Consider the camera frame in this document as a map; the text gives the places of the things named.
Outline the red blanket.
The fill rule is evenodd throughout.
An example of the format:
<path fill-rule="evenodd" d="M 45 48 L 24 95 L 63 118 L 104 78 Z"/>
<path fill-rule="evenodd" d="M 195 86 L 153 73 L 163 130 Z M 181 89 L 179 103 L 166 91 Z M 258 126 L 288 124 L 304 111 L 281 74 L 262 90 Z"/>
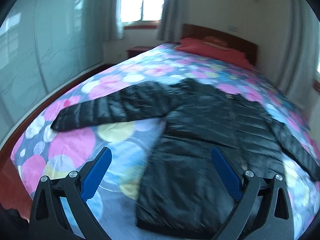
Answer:
<path fill-rule="evenodd" d="M 220 49 L 206 44 L 204 41 L 195 38 L 184 38 L 180 40 L 180 44 L 175 47 L 175 50 L 195 55 L 208 57 L 231 63 L 246 70 L 253 70 L 254 66 L 250 64 L 243 52 L 228 48 Z"/>

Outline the white wall socket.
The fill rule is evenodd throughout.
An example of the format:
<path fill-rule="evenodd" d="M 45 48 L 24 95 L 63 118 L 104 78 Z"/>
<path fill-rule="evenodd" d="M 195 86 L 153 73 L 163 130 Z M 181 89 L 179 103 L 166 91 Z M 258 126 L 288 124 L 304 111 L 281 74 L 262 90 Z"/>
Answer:
<path fill-rule="evenodd" d="M 237 26 L 234 25 L 227 25 L 227 30 L 232 32 L 238 32 Z"/>

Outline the grey curtain left of window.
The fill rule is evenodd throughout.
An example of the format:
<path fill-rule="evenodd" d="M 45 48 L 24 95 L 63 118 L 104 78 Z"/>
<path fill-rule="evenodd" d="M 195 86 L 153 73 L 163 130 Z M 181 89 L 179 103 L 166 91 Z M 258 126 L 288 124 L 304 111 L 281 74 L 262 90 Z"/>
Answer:
<path fill-rule="evenodd" d="M 116 41 L 124 37 L 120 10 L 121 0 L 103 0 L 103 41 Z"/>

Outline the red embroidered pillow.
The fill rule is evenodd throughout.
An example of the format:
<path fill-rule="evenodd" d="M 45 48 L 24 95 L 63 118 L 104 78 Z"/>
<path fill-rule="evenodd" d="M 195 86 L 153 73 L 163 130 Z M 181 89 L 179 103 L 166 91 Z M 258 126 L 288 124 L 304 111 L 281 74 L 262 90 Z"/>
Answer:
<path fill-rule="evenodd" d="M 214 36 L 206 36 L 203 39 L 201 39 L 201 42 L 203 44 L 206 44 L 208 46 L 211 46 L 220 50 L 229 49 L 228 43 L 226 41 Z"/>

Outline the colourful dotted bedspread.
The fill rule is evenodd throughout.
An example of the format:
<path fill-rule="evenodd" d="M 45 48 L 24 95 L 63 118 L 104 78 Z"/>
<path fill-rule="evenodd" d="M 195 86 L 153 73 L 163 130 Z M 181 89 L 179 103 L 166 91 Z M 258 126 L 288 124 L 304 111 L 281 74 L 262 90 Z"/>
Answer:
<path fill-rule="evenodd" d="M 79 170 L 103 147 L 112 151 L 112 163 L 88 206 L 112 239 L 165 239 L 136 227 L 138 182 L 146 156 L 164 128 L 160 119 L 84 128 L 65 135 L 51 130 L 61 109 L 93 100 L 143 81 L 177 83 L 192 78 L 228 94 L 240 94 L 263 105 L 314 158 L 319 158 L 309 126 L 299 110 L 258 72 L 222 61 L 158 46 L 113 66 L 77 85 L 43 110 L 16 142 L 11 160 L 29 196 L 42 176 L 63 178 Z"/>

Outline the dark wooden headboard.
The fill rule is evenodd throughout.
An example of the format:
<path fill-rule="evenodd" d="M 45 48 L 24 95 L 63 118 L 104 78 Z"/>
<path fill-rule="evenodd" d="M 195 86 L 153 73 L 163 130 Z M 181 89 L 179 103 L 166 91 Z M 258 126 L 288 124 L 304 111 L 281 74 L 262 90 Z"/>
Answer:
<path fill-rule="evenodd" d="M 224 33 L 215 29 L 210 29 L 193 24 L 184 24 L 182 28 L 182 38 L 190 37 L 202 39 L 207 36 L 213 36 L 225 41 L 230 48 L 236 49 L 246 54 L 246 59 L 251 65 L 256 66 L 258 46 L 255 43 L 244 40 L 237 36 Z"/>

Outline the red wooden nightstand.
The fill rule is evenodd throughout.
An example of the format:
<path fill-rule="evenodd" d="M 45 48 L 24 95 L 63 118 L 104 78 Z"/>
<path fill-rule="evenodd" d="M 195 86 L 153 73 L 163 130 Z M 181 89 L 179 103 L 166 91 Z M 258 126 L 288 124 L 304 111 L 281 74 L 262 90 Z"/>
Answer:
<path fill-rule="evenodd" d="M 127 58 L 130 59 L 132 57 L 135 57 L 153 48 L 154 47 L 151 47 L 151 46 L 135 46 L 135 47 L 129 48 L 127 50 Z"/>

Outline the grey curtain beside headboard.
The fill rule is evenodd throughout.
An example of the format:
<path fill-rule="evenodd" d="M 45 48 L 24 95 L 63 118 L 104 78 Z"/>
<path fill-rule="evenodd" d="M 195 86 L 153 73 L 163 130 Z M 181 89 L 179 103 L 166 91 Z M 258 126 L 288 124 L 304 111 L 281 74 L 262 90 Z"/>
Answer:
<path fill-rule="evenodd" d="M 162 18 L 157 29 L 157 39 L 179 42 L 183 24 L 188 16 L 188 0 L 164 0 Z"/>

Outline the red wooden bed frame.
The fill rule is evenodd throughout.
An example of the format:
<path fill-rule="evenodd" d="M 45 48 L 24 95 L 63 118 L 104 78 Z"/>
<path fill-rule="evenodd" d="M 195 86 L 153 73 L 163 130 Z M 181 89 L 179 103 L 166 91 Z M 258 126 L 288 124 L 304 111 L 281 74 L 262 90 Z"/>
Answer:
<path fill-rule="evenodd" d="M 1 204 L 5 209 L 17 210 L 21 217 L 29 219 L 32 200 L 29 193 L 23 186 L 18 171 L 10 159 L 11 152 L 21 137 L 22 133 L 32 123 L 32 121 L 57 98 L 92 77 L 102 72 L 112 64 L 102 63 L 95 67 L 80 73 L 78 76 L 69 80 L 66 84 L 61 85 L 55 91 L 42 99 L 35 107 L 33 107 L 25 117 L 9 132 L 7 137 L 1 143 Z"/>

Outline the frosted glass wardrobe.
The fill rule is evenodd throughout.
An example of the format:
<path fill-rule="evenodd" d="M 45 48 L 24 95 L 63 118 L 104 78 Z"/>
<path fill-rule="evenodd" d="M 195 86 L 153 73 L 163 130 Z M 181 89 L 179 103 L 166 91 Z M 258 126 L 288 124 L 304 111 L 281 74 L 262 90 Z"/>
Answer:
<path fill-rule="evenodd" d="M 1 26 L 1 138 L 103 62 L 103 0 L 17 0 Z"/>

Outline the grey curtain right wall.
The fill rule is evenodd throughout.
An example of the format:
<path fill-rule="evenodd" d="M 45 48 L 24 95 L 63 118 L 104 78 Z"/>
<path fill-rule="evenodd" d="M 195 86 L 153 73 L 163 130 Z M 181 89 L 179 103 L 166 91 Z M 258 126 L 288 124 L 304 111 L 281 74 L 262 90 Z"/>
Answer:
<path fill-rule="evenodd" d="M 319 20 L 306 0 L 290 0 L 287 43 L 276 86 L 294 104 L 308 100 L 319 62 Z"/>

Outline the black puffer jacket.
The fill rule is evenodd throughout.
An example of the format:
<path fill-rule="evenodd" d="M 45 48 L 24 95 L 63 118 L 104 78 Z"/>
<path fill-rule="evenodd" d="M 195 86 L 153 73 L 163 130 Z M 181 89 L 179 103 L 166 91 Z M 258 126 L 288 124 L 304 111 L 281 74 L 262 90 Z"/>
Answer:
<path fill-rule="evenodd" d="M 62 109 L 51 128 L 68 132 L 90 126 L 163 118 L 165 128 L 151 150 L 140 181 L 137 225 L 173 236 L 210 238 L 232 208 L 210 160 L 219 148 L 243 171 L 271 179 L 283 174 L 288 155 L 313 181 L 319 166 L 291 134 L 257 102 L 184 79 L 152 81 Z"/>

